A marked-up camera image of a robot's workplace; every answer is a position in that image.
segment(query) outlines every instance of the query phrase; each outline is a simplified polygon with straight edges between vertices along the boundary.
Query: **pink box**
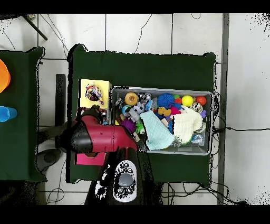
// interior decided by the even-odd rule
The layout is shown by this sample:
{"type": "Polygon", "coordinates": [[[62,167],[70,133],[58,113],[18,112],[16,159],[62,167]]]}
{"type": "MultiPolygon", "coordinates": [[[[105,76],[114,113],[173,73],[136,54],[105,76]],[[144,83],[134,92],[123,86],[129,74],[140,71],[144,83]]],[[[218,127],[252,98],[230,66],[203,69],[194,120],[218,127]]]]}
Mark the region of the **pink box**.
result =
{"type": "Polygon", "coordinates": [[[77,164],[76,165],[96,165],[102,166],[105,162],[106,153],[98,153],[95,157],[89,158],[85,154],[77,154],[77,164]]]}

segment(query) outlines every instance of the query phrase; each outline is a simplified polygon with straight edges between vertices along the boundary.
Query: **light blue cloth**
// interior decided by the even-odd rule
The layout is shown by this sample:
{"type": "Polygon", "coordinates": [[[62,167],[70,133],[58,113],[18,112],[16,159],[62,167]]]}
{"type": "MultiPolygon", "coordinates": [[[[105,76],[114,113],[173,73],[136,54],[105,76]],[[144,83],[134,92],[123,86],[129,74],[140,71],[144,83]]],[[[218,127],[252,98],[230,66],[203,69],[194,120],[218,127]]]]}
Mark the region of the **light blue cloth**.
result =
{"type": "Polygon", "coordinates": [[[149,150],[167,148],[175,139],[152,110],[140,114],[147,133],[146,145],[149,150]]]}

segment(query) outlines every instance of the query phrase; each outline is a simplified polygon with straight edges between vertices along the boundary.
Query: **orange bowl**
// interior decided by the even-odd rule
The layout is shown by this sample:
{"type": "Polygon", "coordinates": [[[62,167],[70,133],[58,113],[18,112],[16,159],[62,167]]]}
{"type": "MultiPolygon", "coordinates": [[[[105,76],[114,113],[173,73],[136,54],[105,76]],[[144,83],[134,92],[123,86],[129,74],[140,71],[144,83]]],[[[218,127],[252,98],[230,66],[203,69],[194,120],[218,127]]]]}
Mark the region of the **orange bowl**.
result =
{"type": "Polygon", "coordinates": [[[5,65],[0,59],[0,93],[9,85],[11,81],[11,75],[5,65]]]}

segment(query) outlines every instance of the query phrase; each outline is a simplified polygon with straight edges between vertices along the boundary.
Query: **storage bin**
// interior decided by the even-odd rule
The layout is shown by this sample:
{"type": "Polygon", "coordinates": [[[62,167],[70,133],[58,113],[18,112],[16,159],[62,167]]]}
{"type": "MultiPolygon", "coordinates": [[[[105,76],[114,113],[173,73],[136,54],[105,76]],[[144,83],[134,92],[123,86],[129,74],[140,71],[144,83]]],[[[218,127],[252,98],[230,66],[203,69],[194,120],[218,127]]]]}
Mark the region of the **storage bin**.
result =
{"type": "Polygon", "coordinates": [[[207,112],[207,116],[204,118],[206,123],[205,139],[203,144],[193,144],[188,143],[185,146],[180,147],[168,147],[162,150],[147,150],[144,141],[139,141],[138,145],[140,150],[147,150],[147,153],[161,153],[161,154],[185,154],[185,155],[208,155],[211,152],[211,142],[212,142],[212,125],[213,125],[213,107],[214,98],[211,92],[206,91],[191,91],[191,90],[174,90],[174,89],[153,89],[153,88],[139,88],[139,87],[112,87],[110,91],[111,104],[110,104],[110,124],[114,124],[116,118],[116,106],[115,102],[119,97],[124,99],[128,92],[148,92],[151,93],[151,99],[158,97],[162,93],[178,94],[181,97],[184,95],[191,95],[192,97],[204,96],[206,98],[206,104],[204,105],[204,110],[207,112]]]}

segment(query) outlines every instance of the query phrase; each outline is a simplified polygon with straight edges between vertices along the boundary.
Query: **green table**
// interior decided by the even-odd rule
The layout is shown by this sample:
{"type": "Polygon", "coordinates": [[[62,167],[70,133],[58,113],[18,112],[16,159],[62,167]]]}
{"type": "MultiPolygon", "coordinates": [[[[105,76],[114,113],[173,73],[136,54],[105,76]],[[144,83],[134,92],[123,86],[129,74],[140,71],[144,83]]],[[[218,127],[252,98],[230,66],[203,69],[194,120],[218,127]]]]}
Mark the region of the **green table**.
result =
{"type": "MultiPolygon", "coordinates": [[[[72,84],[72,118],[78,106],[78,80],[109,80],[113,86],[214,91],[216,56],[124,54],[86,52],[76,44],[69,52],[69,85],[72,84]]],[[[207,156],[149,154],[156,182],[200,182],[209,185],[207,156]]],[[[71,153],[70,179],[96,180],[99,166],[74,165],[71,153]]]]}
{"type": "Polygon", "coordinates": [[[27,52],[0,51],[11,74],[9,86],[0,94],[0,105],[17,109],[15,119],[0,123],[0,180],[45,181],[35,167],[37,150],[37,76],[43,48],[27,52]]]}

